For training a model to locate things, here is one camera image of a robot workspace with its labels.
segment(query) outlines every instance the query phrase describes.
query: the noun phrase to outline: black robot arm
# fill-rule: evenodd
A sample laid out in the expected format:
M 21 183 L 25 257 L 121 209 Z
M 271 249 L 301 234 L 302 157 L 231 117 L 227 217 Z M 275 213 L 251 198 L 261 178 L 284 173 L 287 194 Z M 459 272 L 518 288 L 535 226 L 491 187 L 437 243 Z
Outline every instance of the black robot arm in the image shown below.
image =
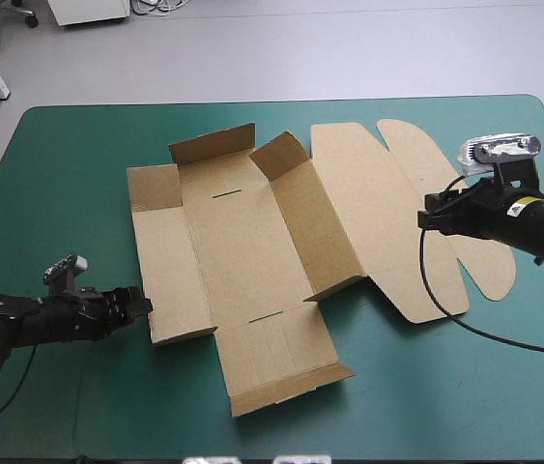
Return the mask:
M 462 190 L 428 194 L 417 216 L 424 230 L 496 240 L 544 262 L 544 193 L 533 158 L 532 135 L 503 134 L 470 140 L 459 160 L 468 175 L 493 171 Z
M 50 287 L 47 297 L 0 295 L 0 370 L 13 348 L 100 340 L 152 311 L 138 287 L 77 290 L 74 278 L 85 269 L 84 258 L 72 254 L 44 274 L 44 283 Z

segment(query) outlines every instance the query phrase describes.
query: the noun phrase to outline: sticker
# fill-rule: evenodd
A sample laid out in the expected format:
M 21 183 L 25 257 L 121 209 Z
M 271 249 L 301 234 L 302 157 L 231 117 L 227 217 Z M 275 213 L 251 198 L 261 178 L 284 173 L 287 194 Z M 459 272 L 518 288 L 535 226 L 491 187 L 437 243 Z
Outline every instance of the sticker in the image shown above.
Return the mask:
M 510 206 L 510 209 L 507 210 L 507 215 L 517 218 L 523 210 L 534 201 L 540 201 L 540 198 L 536 198 L 535 196 L 524 196 L 523 198 L 516 200 L 512 206 Z

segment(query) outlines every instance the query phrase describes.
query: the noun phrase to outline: unfolded cardboard box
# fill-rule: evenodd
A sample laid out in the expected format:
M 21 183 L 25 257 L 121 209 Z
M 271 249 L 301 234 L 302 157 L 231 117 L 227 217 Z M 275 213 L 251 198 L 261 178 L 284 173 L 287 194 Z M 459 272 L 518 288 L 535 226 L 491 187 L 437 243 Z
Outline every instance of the unfolded cardboard box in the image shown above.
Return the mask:
M 233 416 L 354 375 L 316 302 L 361 278 L 413 322 L 442 316 L 406 249 L 419 194 L 361 130 L 314 127 L 312 159 L 289 132 L 256 150 L 249 124 L 171 145 L 175 164 L 129 170 L 152 341 L 215 332 Z M 433 243 L 432 285 L 463 312 L 454 249 Z

